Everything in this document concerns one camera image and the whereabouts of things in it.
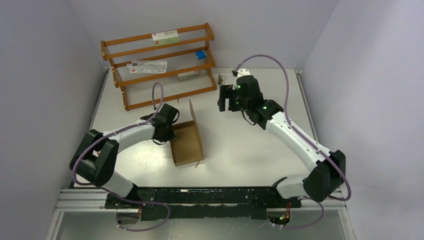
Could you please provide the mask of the brown cardboard box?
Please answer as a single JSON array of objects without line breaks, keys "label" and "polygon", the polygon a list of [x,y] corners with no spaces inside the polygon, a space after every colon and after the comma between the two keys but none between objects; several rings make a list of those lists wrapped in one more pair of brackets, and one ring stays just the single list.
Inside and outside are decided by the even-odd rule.
[{"label": "brown cardboard box", "polygon": [[175,138],[170,141],[172,160],[176,167],[205,159],[203,142],[192,101],[189,99],[191,120],[173,124]]}]

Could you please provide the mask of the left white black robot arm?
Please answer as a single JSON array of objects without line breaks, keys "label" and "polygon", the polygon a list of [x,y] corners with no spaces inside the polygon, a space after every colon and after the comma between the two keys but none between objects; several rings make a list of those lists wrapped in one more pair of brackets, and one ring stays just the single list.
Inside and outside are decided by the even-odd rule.
[{"label": "left white black robot arm", "polygon": [[69,168],[89,184],[117,195],[124,207],[132,208],[138,203],[139,188],[115,170],[118,154],[144,141],[163,144],[174,139],[173,124],[179,115],[179,110],[165,103],[158,112],[143,116],[120,129],[106,132],[89,130],[71,159]]}]

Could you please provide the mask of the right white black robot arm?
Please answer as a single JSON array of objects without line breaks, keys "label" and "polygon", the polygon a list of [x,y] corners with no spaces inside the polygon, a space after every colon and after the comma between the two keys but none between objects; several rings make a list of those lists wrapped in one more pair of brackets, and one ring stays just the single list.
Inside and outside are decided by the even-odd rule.
[{"label": "right white black robot arm", "polygon": [[308,170],[307,175],[284,177],[275,183],[276,190],[269,197],[275,207],[282,207],[293,197],[308,196],[322,202],[343,184],[345,155],[313,140],[286,116],[282,106],[272,99],[264,99],[258,80],[252,75],[237,78],[235,84],[221,85],[217,105],[221,112],[240,111],[253,125],[274,135]]}]

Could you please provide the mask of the grey white small box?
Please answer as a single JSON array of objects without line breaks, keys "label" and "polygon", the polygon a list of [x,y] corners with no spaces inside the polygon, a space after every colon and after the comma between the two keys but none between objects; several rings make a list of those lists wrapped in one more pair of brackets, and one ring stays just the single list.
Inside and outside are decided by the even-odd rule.
[{"label": "grey white small box", "polygon": [[188,81],[188,80],[196,79],[199,77],[199,71],[193,70],[193,71],[178,73],[177,77],[179,81]]}]

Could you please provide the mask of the blue small box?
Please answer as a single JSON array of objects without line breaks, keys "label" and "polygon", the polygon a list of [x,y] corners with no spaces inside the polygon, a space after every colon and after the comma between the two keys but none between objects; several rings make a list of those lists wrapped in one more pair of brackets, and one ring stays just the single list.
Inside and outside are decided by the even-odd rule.
[{"label": "blue small box", "polygon": [[203,60],[203,59],[205,59],[206,57],[207,57],[207,52],[203,49],[203,50],[199,50],[199,51],[196,51],[195,52],[195,57],[198,59],[198,60]]}]

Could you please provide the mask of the green white box top shelf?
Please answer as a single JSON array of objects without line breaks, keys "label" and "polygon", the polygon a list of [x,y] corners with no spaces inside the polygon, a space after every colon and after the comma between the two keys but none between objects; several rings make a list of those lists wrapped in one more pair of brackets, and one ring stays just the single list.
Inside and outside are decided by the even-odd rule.
[{"label": "green white box top shelf", "polygon": [[151,34],[153,45],[155,47],[161,47],[165,45],[176,44],[180,42],[179,34],[177,30],[168,30],[163,32],[156,32]]}]

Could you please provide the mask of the small grey white clip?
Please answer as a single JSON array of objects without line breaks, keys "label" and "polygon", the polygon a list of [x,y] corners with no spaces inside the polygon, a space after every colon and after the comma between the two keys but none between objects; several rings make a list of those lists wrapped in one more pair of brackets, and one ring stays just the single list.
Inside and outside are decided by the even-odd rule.
[{"label": "small grey white clip", "polygon": [[224,75],[224,74],[219,74],[218,75],[218,85],[224,85],[225,83],[226,83],[226,79],[227,79],[227,76],[226,75]]}]

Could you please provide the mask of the orange wooden shelf rack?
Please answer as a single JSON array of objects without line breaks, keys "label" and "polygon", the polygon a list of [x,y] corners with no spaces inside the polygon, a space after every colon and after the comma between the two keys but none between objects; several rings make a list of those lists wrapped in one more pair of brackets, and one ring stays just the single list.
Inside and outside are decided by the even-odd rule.
[{"label": "orange wooden shelf rack", "polygon": [[152,105],[151,89],[159,82],[164,100],[173,101],[215,91],[211,25],[200,25],[115,40],[102,40],[102,58],[108,61],[114,86],[126,111]]}]

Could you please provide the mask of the white flat blister package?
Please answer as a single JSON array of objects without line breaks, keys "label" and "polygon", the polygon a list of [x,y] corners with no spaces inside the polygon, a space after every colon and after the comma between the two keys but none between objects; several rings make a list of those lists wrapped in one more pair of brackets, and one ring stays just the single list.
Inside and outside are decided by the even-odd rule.
[{"label": "white flat blister package", "polygon": [[167,71],[167,61],[133,60],[126,64],[132,74],[161,74]]}]

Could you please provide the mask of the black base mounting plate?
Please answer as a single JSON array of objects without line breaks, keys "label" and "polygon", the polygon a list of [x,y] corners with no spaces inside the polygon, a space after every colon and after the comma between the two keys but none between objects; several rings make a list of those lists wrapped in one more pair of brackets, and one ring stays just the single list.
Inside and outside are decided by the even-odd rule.
[{"label": "black base mounting plate", "polygon": [[285,199],[273,186],[244,187],[140,187],[138,202],[129,203],[108,194],[108,210],[140,210],[141,221],[165,219],[239,218],[266,220],[270,209],[300,208],[298,197]]}]

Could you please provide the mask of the aluminium rail frame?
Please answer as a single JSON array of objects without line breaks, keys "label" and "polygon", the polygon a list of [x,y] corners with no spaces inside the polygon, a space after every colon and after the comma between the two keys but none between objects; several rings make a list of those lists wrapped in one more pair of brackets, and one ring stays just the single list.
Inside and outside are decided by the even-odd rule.
[{"label": "aluminium rail frame", "polygon": [[175,165],[179,147],[155,145],[151,131],[118,154],[115,171],[139,186],[135,204],[123,205],[108,188],[75,185],[61,190],[47,239],[68,240],[340,240],[352,239],[346,204],[316,203],[302,188],[283,193],[310,167],[286,146],[277,114],[262,129],[247,116],[219,111],[219,91],[173,100],[175,127],[196,127],[202,160]]}]

